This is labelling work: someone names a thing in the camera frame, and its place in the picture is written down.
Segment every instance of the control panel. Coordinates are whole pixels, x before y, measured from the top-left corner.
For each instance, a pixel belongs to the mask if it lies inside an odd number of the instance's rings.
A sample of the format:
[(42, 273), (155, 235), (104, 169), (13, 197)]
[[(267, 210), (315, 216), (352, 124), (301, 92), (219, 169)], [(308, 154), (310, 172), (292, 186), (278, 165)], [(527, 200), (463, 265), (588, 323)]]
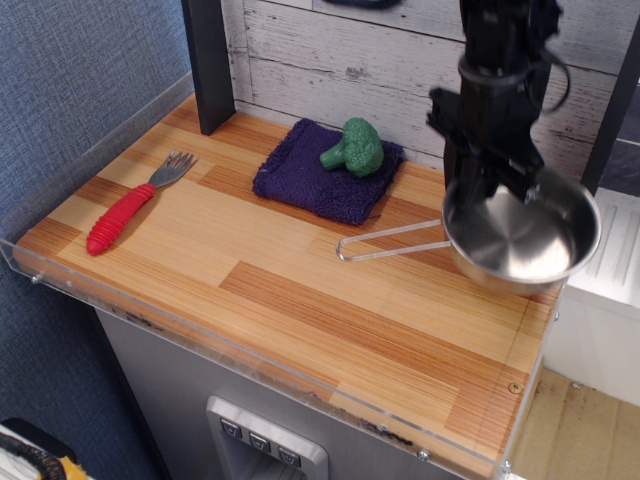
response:
[(263, 478), (256, 470), (267, 464), (265, 456), (299, 471), (300, 478), (329, 480), (329, 457), (314, 442), (217, 396), (207, 401), (207, 418), (227, 480)]

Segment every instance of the green broccoli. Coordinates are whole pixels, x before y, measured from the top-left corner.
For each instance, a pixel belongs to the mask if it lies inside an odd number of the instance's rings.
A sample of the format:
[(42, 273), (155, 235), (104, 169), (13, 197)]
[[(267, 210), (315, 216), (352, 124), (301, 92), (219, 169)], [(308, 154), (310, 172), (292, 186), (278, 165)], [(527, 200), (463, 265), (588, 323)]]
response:
[(320, 162), (326, 170), (344, 164), (347, 170), (358, 177), (377, 172), (383, 159), (378, 132), (362, 118), (347, 120), (340, 143), (320, 155)]

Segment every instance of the purple cloth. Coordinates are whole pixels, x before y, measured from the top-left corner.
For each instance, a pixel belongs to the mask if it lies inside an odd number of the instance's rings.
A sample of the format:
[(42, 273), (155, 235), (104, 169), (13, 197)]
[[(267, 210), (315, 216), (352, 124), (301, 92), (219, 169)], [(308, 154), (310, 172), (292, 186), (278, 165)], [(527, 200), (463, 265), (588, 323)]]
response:
[(327, 171), (320, 154), (336, 145), (342, 132), (303, 118), (258, 169), (253, 191), (316, 215), (350, 225), (362, 225), (386, 192), (402, 162), (402, 147), (382, 142), (380, 169), (358, 178), (346, 168)]

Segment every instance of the fork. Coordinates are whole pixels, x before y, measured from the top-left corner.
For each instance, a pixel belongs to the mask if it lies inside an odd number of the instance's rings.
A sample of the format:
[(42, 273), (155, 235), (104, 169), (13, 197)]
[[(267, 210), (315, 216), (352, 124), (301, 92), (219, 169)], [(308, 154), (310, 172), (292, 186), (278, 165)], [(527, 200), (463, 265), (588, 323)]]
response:
[(156, 188), (175, 182), (187, 173), (195, 163), (193, 157), (193, 154), (176, 154), (176, 151), (172, 150), (151, 176), (149, 183), (138, 185), (129, 191), (98, 219), (87, 237), (87, 252), (96, 255), (109, 247), (140, 207), (153, 197)]

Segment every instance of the metal bowl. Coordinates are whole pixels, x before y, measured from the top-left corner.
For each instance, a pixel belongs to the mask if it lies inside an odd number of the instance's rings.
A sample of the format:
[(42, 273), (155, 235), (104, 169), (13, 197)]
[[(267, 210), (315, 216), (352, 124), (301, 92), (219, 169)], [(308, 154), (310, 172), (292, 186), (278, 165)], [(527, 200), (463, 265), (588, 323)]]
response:
[(462, 211), (456, 183), (447, 189), (442, 222), (460, 270), (494, 291), (530, 295), (561, 285), (590, 260), (600, 241), (598, 207), (578, 182), (544, 168), (526, 205), (506, 187)]

